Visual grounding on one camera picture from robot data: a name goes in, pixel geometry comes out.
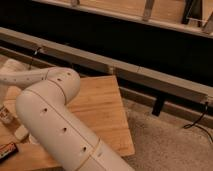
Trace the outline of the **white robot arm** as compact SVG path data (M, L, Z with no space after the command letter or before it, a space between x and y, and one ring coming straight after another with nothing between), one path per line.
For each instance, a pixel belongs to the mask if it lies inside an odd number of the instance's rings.
M9 59L0 67L0 85L22 90L15 102L21 123L66 171L134 171L67 109L80 90L75 70L29 70Z

